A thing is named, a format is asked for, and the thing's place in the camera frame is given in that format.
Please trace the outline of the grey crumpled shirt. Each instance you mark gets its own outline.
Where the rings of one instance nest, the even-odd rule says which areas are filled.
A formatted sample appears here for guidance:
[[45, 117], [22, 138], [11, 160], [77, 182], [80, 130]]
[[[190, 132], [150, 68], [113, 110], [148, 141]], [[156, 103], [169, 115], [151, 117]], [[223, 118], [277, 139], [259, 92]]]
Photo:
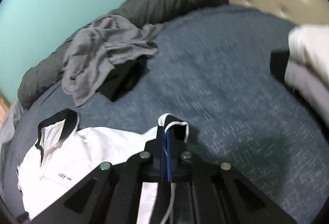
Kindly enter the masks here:
[[163, 24], [135, 26], [123, 16], [110, 14], [95, 20], [74, 35], [66, 50], [63, 91], [77, 107], [85, 104], [121, 64], [139, 57], [153, 57], [158, 49], [152, 39]]

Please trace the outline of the blue patterned bed sheet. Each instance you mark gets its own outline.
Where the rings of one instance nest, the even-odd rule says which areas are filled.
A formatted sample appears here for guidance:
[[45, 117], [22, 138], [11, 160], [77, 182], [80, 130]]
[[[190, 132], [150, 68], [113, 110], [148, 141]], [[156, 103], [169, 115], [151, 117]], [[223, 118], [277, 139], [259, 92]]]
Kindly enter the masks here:
[[96, 93], [76, 107], [57, 82], [23, 113], [8, 147], [4, 201], [23, 212], [16, 168], [37, 140], [38, 124], [63, 109], [80, 128], [144, 133], [169, 112], [187, 121], [188, 148], [205, 161], [231, 163], [297, 223], [311, 223], [328, 198], [328, 129], [270, 73], [270, 54], [288, 48], [294, 23], [223, 5], [169, 22], [135, 87], [111, 102]]

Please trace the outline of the light grey blanket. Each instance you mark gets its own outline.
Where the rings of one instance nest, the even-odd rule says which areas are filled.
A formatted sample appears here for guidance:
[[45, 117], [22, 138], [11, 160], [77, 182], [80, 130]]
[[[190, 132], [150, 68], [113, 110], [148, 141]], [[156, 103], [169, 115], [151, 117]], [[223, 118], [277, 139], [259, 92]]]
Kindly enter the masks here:
[[10, 106], [1, 126], [1, 146], [12, 140], [23, 112], [24, 109], [18, 100]]

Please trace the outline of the black garment under grey shirt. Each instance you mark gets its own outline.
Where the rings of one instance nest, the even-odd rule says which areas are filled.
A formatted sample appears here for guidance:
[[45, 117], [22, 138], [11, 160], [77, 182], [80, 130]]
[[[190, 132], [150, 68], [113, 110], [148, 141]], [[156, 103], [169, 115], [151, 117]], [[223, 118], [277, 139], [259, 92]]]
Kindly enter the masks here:
[[143, 76], [146, 65], [146, 56], [116, 65], [97, 91], [110, 101], [117, 101], [136, 85]]

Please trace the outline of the folded white clothes stack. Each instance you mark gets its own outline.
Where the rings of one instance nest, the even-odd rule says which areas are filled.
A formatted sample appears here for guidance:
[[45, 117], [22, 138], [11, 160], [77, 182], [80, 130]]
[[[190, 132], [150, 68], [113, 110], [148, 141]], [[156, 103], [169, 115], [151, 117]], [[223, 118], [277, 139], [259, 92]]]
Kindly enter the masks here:
[[284, 83], [328, 124], [328, 25], [302, 24], [288, 35]]

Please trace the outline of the white polo shirt black collar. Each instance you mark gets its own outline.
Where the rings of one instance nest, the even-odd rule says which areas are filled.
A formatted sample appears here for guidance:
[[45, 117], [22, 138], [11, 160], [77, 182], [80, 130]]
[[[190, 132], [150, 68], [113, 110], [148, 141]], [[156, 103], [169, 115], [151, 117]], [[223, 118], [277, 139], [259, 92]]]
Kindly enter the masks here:
[[124, 163], [156, 139], [157, 127], [137, 134], [108, 127], [79, 129], [65, 109], [40, 122], [36, 143], [17, 167], [23, 207], [34, 219], [103, 162]]

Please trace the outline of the pink striped curtain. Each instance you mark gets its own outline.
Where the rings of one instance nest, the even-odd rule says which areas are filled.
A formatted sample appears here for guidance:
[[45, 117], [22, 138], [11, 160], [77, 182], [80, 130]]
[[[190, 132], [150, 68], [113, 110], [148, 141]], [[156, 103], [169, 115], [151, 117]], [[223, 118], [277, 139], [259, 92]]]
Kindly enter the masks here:
[[10, 109], [11, 104], [7, 99], [0, 93], [0, 123], [2, 124], [5, 120], [5, 117]]

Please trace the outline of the dark grey rolled duvet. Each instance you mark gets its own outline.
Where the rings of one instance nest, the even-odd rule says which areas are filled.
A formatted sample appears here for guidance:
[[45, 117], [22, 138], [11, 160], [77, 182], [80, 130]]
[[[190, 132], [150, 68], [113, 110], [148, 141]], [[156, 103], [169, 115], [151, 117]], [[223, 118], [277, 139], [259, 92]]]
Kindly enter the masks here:
[[[217, 7], [227, 4], [229, 0], [126, 0], [119, 8], [110, 14], [123, 16], [137, 27], [144, 24], [164, 24], [178, 16], [185, 15], [196, 9], [204, 7]], [[61, 81], [64, 75], [63, 60], [74, 35], [82, 28], [76, 30], [56, 51], [37, 66], [30, 68], [23, 76], [18, 89], [18, 100], [24, 109], [32, 104], [52, 85]]]

